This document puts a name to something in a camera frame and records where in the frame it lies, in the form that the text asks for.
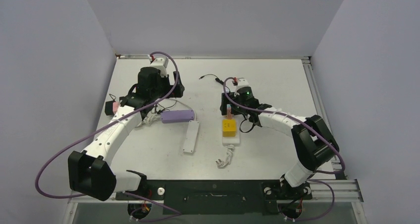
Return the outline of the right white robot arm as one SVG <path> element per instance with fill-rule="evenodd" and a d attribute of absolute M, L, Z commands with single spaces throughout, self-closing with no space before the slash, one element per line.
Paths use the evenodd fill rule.
<path fill-rule="evenodd" d="M 241 115 L 253 126 L 273 129 L 293 140 L 297 162 L 279 179 L 280 196 L 284 198 L 307 194 L 307 181 L 339 154 L 339 146 L 321 116 L 295 116 L 260 103 L 250 86 L 223 92 L 220 111 L 222 115 Z"/>

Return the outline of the pink plug adapter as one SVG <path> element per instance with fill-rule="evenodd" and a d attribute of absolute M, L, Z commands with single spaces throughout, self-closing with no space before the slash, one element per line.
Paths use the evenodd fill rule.
<path fill-rule="evenodd" d="M 233 114 L 231 111 L 231 105 L 227 104 L 226 105 L 226 118 L 227 119 L 232 119 L 233 118 Z"/>

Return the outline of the white multi-socket power strip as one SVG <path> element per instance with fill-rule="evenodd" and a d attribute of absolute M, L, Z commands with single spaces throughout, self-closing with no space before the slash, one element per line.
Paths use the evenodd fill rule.
<path fill-rule="evenodd" d="M 235 137 L 222 137 L 223 146 L 239 146 L 240 145 L 240 136 Z"/>

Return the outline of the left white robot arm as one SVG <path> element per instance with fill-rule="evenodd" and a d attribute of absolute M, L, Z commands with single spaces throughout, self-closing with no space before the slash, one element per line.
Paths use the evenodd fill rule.
<path fill-rule="evenodd" d="M 112 160 L 131 131 L 153 109 L 154 102 L 165 98 L 181 98 L 185 87 L 179 72 L 173 72 L 171 85 L 165 69 L 148 66 L 140 69 L 138 81 L 120 105 L 112 120 L 81 152 L 73 151 L 68 157 L 70 189 L 101 201 L 112 193 L 128 191 L 135 199 L 146 196 L 148 186 L 142 182 L 146 176 L 133 170 L 113 172 Z"/>

